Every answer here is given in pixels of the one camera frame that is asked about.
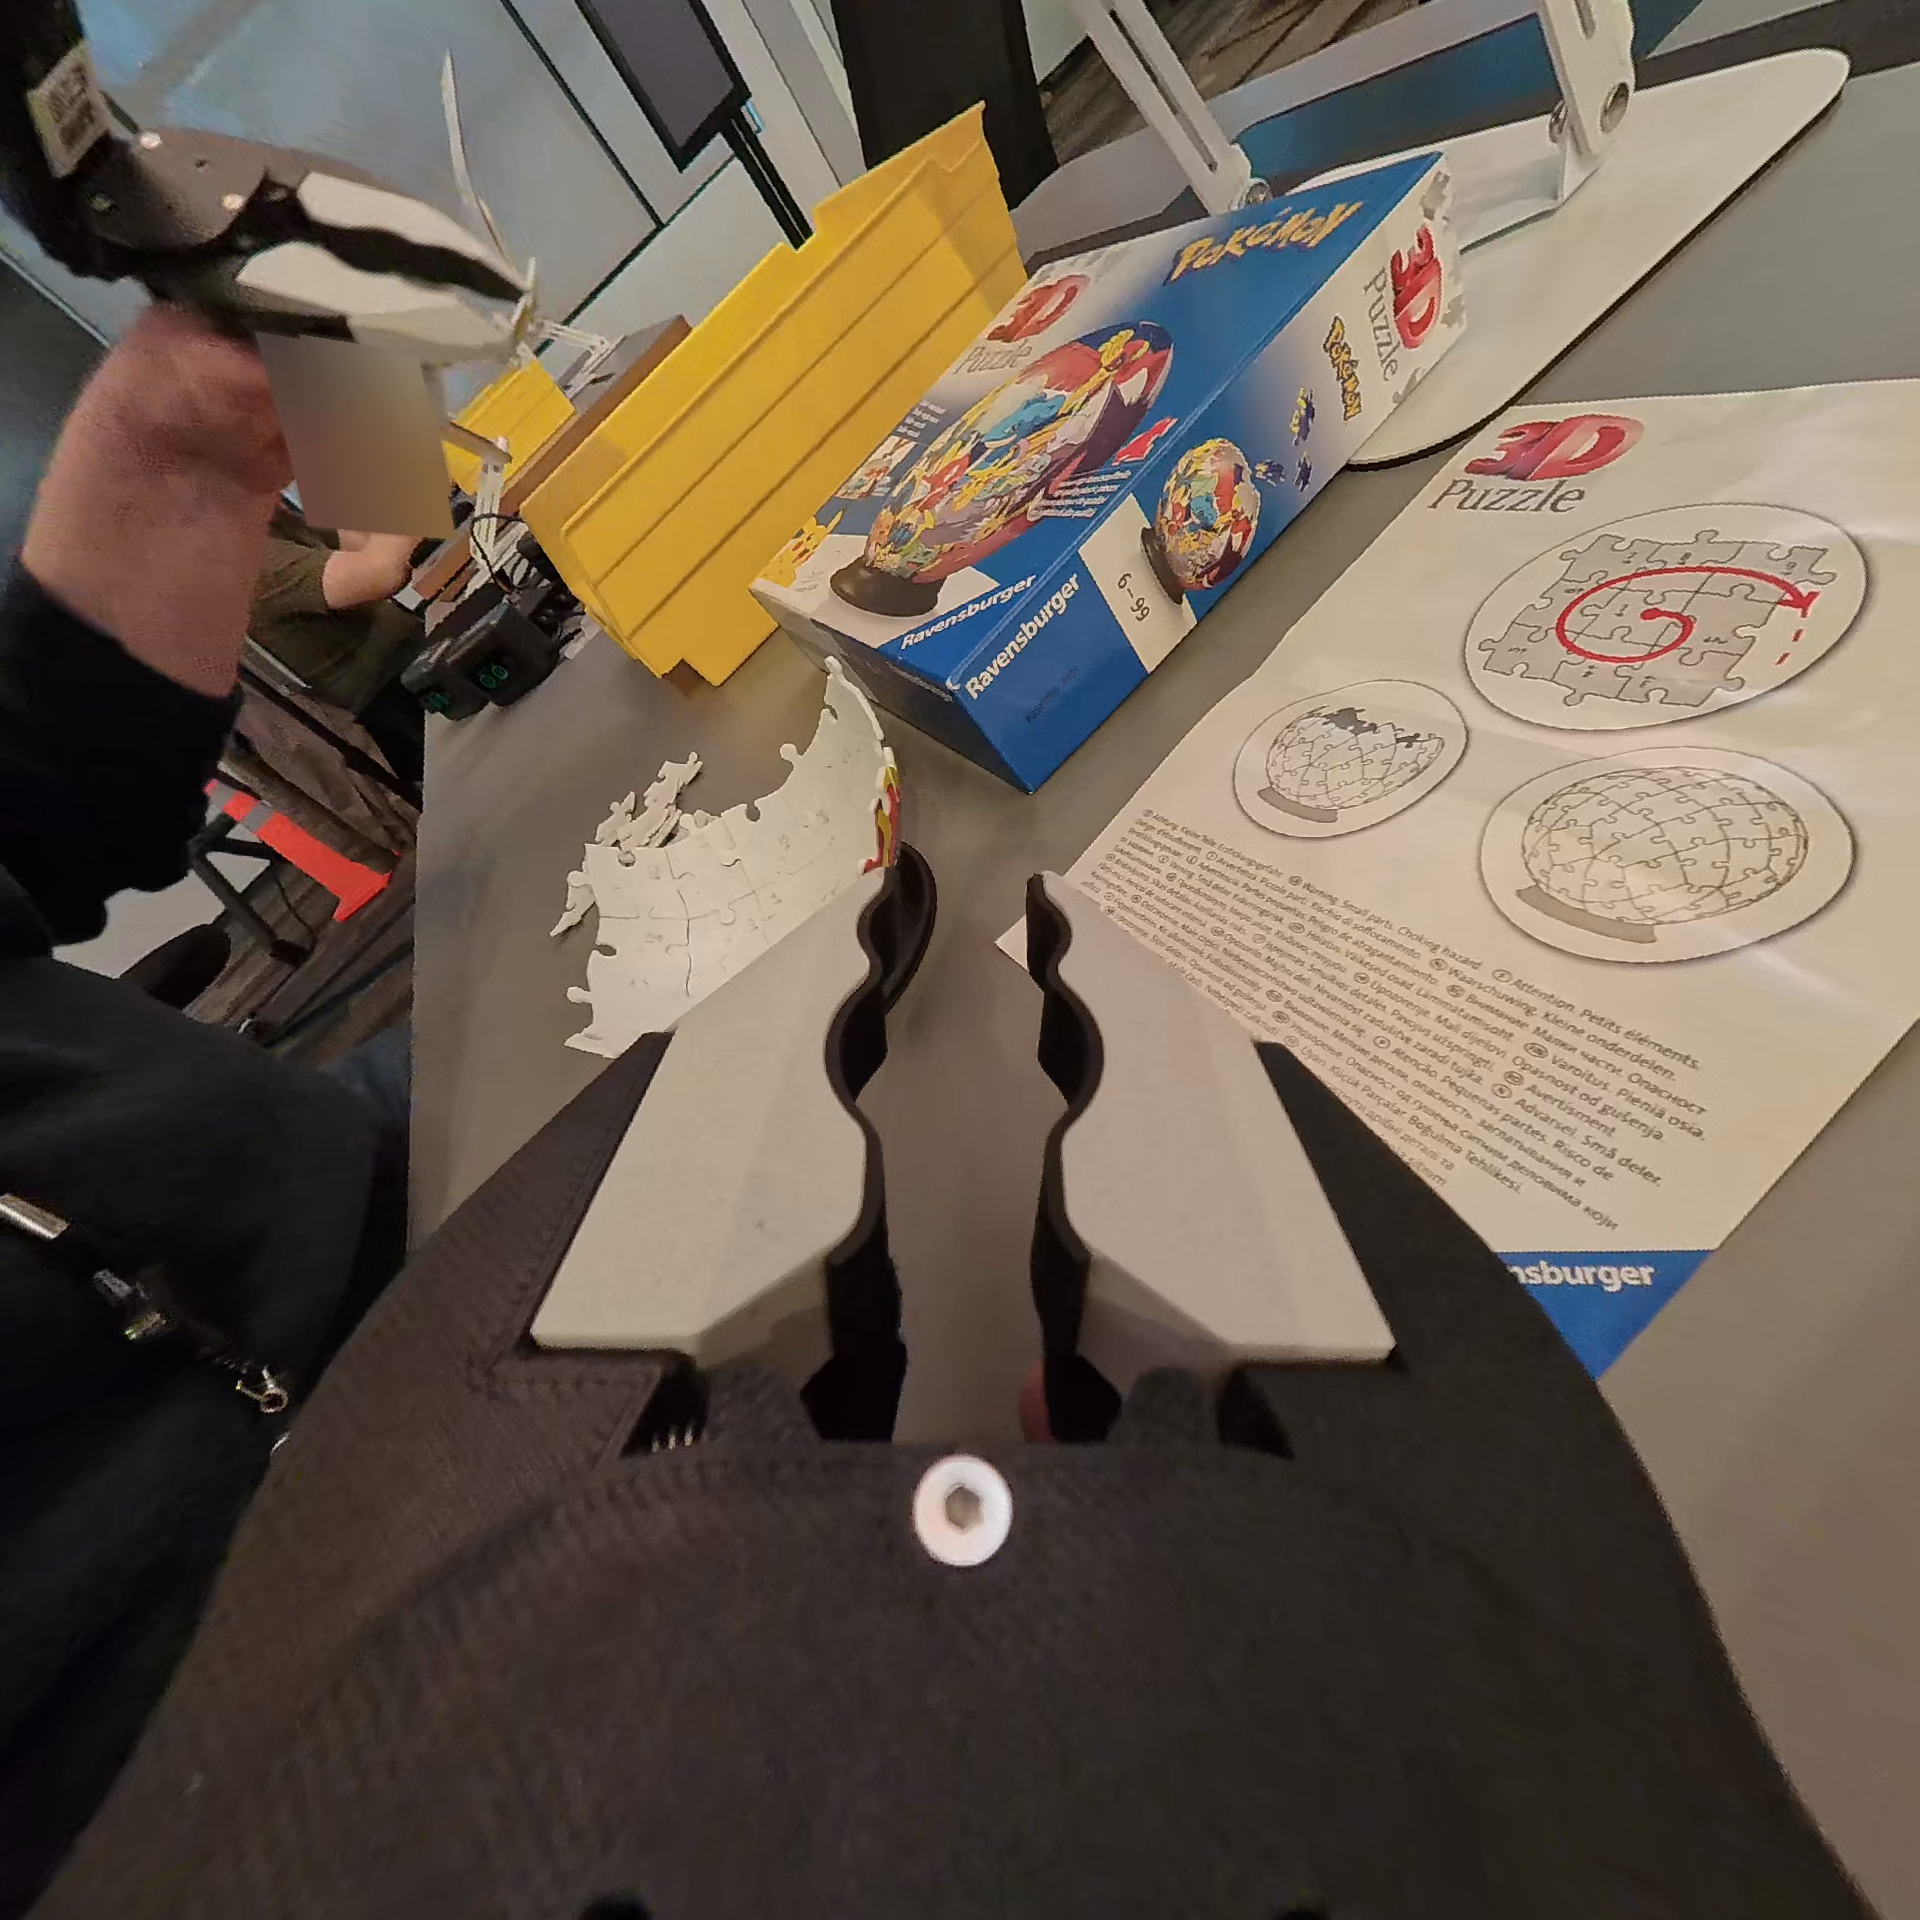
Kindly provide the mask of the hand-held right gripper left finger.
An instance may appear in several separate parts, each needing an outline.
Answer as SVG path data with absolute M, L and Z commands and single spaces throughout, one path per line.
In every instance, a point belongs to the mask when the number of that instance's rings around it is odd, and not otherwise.
M 886 1443 L 905 1383 L 883 1149 L 860 1109 L 907 983 L 907 868 L 875 868 L 649 1038 L 627 1134 L 528 1335 L 541 1354 L 749 1361 L 815 1433 Z

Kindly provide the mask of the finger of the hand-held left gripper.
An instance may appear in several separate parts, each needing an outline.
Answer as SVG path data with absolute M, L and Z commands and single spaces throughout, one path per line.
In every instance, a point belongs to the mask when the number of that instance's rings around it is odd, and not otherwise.
M 269 247 L 236 274 L 259 313 L 339 322 L 356 345 L 403 353 L 425 369 L 501 362 L 518 345 L 525 293 L 478 294 L 397 271 L 356 269 L 318 244 Z
M 441 207 L 323 166 L 267 170 L 243 226 L 243 268 L 279 244 L 307 242 L 365 271 L 397 271 L 493 298 L 517 293 L 492 263 L 488 244 Z

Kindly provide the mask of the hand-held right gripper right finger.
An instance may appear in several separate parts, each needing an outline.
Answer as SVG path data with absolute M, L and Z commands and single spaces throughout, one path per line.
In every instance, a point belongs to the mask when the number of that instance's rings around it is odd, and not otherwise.
M 1038 1058 L 1063 1099 L 1030 1244 L 1059 1443 L 1141 1375 L 1379 1365 L 1397 1342 L 1254 1039 L 1059 874 L 1024 891 Z

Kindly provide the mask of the white half-built puzzle ball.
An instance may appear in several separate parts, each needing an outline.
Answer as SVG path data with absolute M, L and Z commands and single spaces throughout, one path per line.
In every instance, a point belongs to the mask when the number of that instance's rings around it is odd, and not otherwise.
M 665 1033 L 856 877 L 894 862 L 895 756 L 839 662 L 828 662 L 811 741 L 783 745 L 782 759 L 783 780 L 761 799 L 709 813 L 680 793 L 680 828 L 660 849 L 622 857 L 592 837 L 582 844 L 549 933 L 592 935 L 582 981 L 566 987 L 584 1010 L 568 1050 L 611 1060 Z

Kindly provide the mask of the heap of jigsaw pieces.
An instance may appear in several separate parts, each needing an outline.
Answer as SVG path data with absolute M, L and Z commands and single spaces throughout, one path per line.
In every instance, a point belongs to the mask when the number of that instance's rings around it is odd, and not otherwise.
M 592 841 L 622 857 L 665 846 L 680 828 L 680 793 L 702 771 L 704 761 L 696 751 L 663 761 L 641 796 L 628 793 L 607 809 L 607 817 L 595 828 Z

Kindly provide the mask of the yellow plastic bin holding pieces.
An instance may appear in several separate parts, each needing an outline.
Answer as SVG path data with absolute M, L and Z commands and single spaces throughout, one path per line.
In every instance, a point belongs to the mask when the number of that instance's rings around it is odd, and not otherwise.
M 751 595 L 1024 281 L 974 103 L 820 201 L 541 479 L 518 516 L 656 676 L 725 684 L 776 622 Z

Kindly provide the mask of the person's left forearm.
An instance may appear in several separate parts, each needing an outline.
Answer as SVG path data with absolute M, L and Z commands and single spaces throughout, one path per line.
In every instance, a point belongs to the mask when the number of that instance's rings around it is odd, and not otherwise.
M 88 945 L 180 883 L 237 702 L 164 678 L 13 564 L 3 596 L 3 955 Z

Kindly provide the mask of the black round ball stand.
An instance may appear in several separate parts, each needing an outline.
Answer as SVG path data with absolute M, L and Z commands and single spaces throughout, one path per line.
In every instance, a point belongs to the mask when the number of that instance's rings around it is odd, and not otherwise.
M 870 935 L 879 955 L 879 997 L 894 1013 L 907 985 L 921 970 L 937 924 L 940 889 L 935 874 L 911 844 L 900 844 L 886 868 L 877 903 L 870 909 Z

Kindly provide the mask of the blue puzzle box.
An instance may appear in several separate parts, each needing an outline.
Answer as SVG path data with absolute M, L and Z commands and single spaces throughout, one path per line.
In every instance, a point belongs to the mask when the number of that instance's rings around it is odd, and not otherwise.
M 1451 198 L 1413 151 L 1052 258 L 751 596 L 1038 791 L 1451 349 Z

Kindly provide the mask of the person's left hand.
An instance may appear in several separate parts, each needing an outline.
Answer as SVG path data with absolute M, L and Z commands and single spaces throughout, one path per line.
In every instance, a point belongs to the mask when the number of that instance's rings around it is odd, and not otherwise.
M 20 557 L 65 612 L 221 702 L 289 477 L 256 347 L 153 303 L 64 422 Z

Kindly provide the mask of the printed instruction sheet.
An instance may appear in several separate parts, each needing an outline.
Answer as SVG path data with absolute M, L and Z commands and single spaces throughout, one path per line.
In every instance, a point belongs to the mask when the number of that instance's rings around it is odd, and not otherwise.
M 1070 877 L 1601 1375 L 1916 1028 L 1917 387 L 1517 406 Z

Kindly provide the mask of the dark monitor screen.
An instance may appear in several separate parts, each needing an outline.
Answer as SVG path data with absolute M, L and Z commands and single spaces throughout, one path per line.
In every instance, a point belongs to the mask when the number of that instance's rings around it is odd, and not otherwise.
M 741 119 L 749 87 L 707 4 L 581 3 L 577 11 L 680 172 Z

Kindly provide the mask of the person's blue jeans leg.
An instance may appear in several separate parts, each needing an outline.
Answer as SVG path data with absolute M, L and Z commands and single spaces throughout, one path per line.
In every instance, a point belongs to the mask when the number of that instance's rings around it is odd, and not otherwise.
M 371 1106 L 380 1134 L 405 1155 L 413 1116 L 413 1033 L 406 1022 L 388 1023 L 367 1039 L 358 1039 L 339 1060 L 323 1068 L 325 1076 Z

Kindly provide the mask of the dark pillar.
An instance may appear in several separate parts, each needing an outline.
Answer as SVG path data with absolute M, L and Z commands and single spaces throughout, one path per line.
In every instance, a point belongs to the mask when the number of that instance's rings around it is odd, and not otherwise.
M 870 166 L 982 106 L 1007 207 L 1059 170 L 1020 3 L 832 3 L 832 25 Z

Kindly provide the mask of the white desk stand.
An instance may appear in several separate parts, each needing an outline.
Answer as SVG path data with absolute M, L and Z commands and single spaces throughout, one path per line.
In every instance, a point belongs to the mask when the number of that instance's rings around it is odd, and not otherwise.
M 1303 61 L 1333 84 L 1358 73 L 1356 57 L 1329 54 L 1336 41 L 1208 103 L 1142 4 L 1072 11 L 1144 130 L 1070 161 L 1024 198 L 1015 229 L 1032 263 L 1187 220 L 1191 201 L 1211 213 L 1248 204 L 1267 181 L 1237 135 L 1305 95 Z M 1625 4 L 1609 4 L 1601 52 L 1630 54 L 1631 35 Z M 1575 161 L 1575 63 L 1561 59 L 1557 111 L 1438 148 L 1453 182 L 1467 331 L 1364 441 L 1358 468 L 1406 465 L 1493 421 L 1784 156 L 1853 76 L 1849 54 L 1820 43 L 1729 54 L 1676 79 L 1652 79 L 1633 61 L 1633 103 L 1615 141 Z

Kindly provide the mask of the red metal frame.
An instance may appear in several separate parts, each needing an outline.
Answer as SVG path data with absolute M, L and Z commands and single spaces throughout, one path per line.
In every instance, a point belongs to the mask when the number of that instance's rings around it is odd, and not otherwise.
M 347 857 L 269 803 L 224 780 L 209 780 L 207 803 L 224 825 L 312 881 L 334 899 L 332 921 L 347 924 L 388 891 L 393 875 Z

